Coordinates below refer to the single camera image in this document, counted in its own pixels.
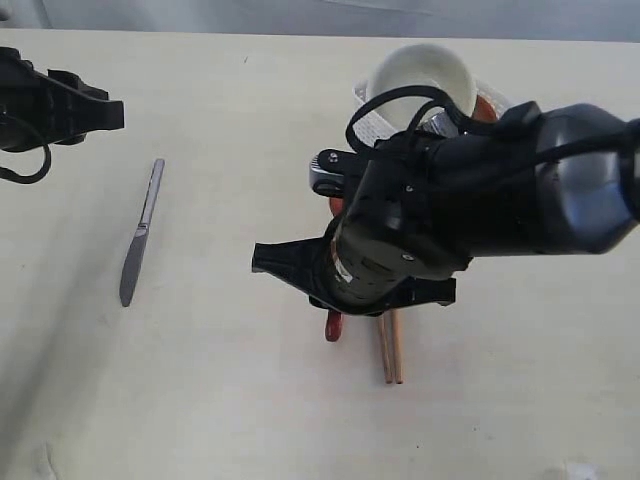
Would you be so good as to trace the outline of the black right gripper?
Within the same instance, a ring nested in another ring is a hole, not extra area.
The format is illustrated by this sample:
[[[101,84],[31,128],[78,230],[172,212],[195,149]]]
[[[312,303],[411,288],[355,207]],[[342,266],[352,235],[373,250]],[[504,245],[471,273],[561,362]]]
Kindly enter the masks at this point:
[[[354,316],[456,299],[469,255],[436,237],[426,185],[400,161],[327,149],[314,165],[332,173],[323,193],[340,194],[341,214],[317,238],[258,243],[251,269],[306,294],[318,308]]]

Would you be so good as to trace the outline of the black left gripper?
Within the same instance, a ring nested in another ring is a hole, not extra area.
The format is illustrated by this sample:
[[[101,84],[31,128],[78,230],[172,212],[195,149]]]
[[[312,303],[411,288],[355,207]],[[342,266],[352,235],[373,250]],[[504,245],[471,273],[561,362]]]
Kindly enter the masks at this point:
[[[124,127],[124,103],[64,70],[43,74],[14,48],[1,49],[1,148],[74,145],[86,134]]]

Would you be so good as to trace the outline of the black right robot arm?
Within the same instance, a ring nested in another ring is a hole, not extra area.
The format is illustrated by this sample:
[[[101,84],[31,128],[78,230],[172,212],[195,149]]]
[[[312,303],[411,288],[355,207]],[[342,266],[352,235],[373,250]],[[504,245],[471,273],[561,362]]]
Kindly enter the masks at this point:
[[[315,159],[340,215],[320,237],[257,244],[251,262],[319,308],[449,305],[475,258],[602,254],[639,223],[639,124],[590,104],[350,144]]]

